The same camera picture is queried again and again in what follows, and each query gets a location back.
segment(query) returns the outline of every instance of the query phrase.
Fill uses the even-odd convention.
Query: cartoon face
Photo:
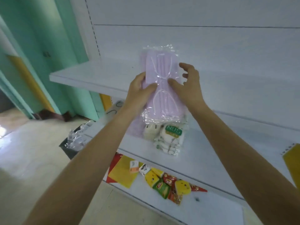
[[[159,178],[152,170],[145,174],[145,179],[151,188],[159,181]]]
[[[183,181],[183,180],[176,181],[175,188],[178,195],[191,193],[190,184],[187,181]]]

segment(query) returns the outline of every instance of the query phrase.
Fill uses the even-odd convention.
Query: plastic crate
[[[80,130],[80,126],[76,128],[73,132],[77,132]],[[73,149],[67,148],[67,142],[68,138],[66,138],[59,147],[65,152],[65,154],[69,157],[69,159],[73,159],[75,155],[77,155],[78,151],[75,151]]]

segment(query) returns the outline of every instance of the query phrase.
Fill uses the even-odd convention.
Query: person's right hand
[[[201,92],[199,72],[190,64],[179,63],[179,66],[187,72],[182,74],[187,81],[181,85],[176,80],[169,78],[168,83],[189,111],[193,113],[206,106]]]

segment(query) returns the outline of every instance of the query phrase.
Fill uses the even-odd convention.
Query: purple face mask
[[[185,106],[167,82],[168,78],[173,78],[180,83],[178,68],[178,57],[175,53],[148,50],[145,86],[152,83],[157,83],[158,86],[143,112],[146,122],[180,121],[184,116]]]

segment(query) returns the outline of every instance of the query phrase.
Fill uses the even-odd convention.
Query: forearm
[[[36,203],[25,224],[78,224],[92,200],[133,115],[120,110],[65,167]]]
[[[265,225],[295,223],[300,217],[298,190],[206,105],[191,113],[261,221]]]

